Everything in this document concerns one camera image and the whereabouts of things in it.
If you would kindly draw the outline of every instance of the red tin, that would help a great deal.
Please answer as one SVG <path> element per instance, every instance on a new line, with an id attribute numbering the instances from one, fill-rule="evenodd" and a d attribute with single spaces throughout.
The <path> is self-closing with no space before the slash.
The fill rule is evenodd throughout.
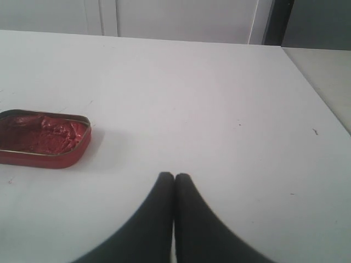
<path id="1" fill-rule="evenodd" d="M 74 146 L 72 150 L 57 155 L 0 148 L 0 163 L 3 164 L 24 165 L 52 169 L 66 168 L 78 162 L 88 147 L 91 139 L 92 129 L 90 126 L 90 121 L 84 116 L 25 110 L 9 110 L 0 113 L 0 121 L 11 116 L 46 116 L 52 119 L 64 119 L 66 121 L 83 124 L 83 126 L 86 127 L 86 130 L 85 132 L 82 132 L 83 135 L 81 140 Z"/>

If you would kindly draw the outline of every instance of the tomato paste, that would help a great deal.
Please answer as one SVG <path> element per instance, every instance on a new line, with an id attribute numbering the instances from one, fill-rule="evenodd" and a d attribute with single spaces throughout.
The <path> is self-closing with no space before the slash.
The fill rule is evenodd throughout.
<path id="1" fill-rule="evenodd" d="M 0 119 L 0 150 L 59 155 L 72 151 L 87 127 L 75 121 L 45 115 Z"/>

